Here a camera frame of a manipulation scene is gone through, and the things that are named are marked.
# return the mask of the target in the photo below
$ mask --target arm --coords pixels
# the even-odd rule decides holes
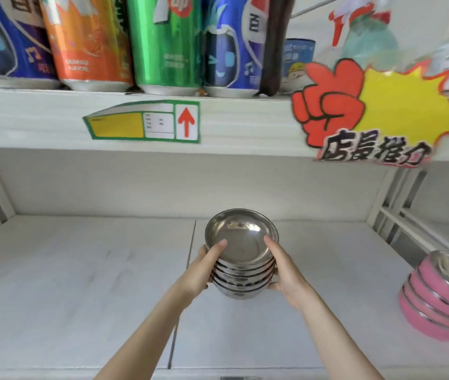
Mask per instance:
[[[95,380],[148,380],[180,314],[204,289],[226,240],[207,253],[202,246],[194,262],[168,290],[151,314],[96,375]]]
[[[282,291],[291,306],[302,313],[328,377],[331,380],[384,380],[291,257],[268,236],[265,236],[265,243],[276,258],[279,275],[279,282],[271,283],[270,288]]]

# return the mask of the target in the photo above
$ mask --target person's right hand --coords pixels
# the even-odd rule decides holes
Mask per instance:
[[[270,283],[268,288],[281,291],[288,303],[296,310],[301,311],[307,300],[317,296],[316,292],[305,280],[291,256],[278,243],[269,236],[265,236],[264,241],[276,259],[279,275],[279,281]]]

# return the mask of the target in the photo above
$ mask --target pink bowl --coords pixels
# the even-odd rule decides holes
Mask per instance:
[[[408,280],[411,283],[414,292],[416,292],[420,298],[422,298],[429,305],[433,306],[439,312],[449,316],[449,302],[431,290],[426,282],[423,281],[418,269],[414,269],[411,272]]]
[[[423,261],[419,264],[419,272],[423,280],[428,284],[428,286],[436,292],[440,297],[449,302],[449,282],[447,278],[442,276],[442,273],[438,271],[434,264],[437,254],[442,252],[435,251],[426,256]]]
[[[398,302],[400,303],[400,309],[402,309],[406,320],[414,329],[420,331],[429,338],[439,341],[449,341],[449,328],[437,323],[418,311],[405,296],[403,288],[398,294]]]
[[[426,316],[436,321],[437,323],[441,323],[442,325],[449,327],[449,316],[436,310],[433,306],[431,306],[422,298],[420,298],[419,295],[416,292],[414,292],[409,280],[405,282],[403,290],[407,299],[417,310],[424,313]]]

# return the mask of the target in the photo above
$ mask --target soda can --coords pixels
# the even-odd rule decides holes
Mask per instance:
[[[312,62],[316,42],[305,38],[287,38],[284,42],[281,92],[293,92],[311,83],[305,64]]]
[[[259,91],[270,0],[202,0],[204,89],[214,97]]]
[[[136,83],[153,95],[201,87],[201,0],[128,0]]]
[[[74,91],[133,85],[126,0],[41,0],[57,74]]]
[[[0,88],[59,86],[39,1],[0,0]]]

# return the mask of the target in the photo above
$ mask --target forearm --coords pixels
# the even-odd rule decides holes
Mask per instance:
[[[176,285],[171,287],[95,379],[150,379],[180,314],[189,302]]]
[[[307,290],[301,312],[331,380],[384,380],[314,290]]]

